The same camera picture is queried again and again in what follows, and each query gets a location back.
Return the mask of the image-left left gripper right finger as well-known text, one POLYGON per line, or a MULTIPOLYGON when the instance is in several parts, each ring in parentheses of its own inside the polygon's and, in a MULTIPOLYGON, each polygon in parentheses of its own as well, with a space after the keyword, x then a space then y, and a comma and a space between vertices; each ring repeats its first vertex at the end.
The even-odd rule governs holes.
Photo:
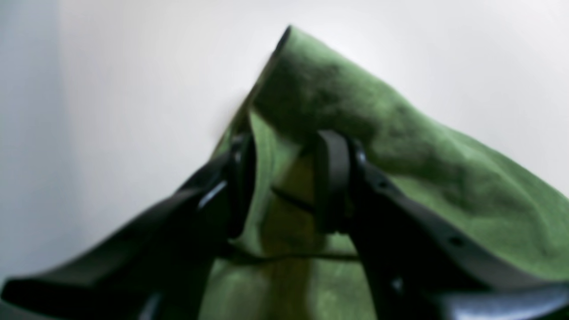
POLYGON ((349 236, 380 320, 566 320, 568 283, 490 253, 403 193, 357 140, 320 130, 314 154, 319 232, 349 236))

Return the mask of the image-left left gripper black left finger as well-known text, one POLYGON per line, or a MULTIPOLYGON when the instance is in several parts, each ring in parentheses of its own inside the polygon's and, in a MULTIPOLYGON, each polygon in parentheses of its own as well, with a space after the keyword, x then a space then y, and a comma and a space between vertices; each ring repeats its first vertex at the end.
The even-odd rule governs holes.
POLYGON ((63 320, 196 320, 218 256, 244 229, 255 186, 250 133, 179 190, 79 257, 9 278, 1 298, 63 320))

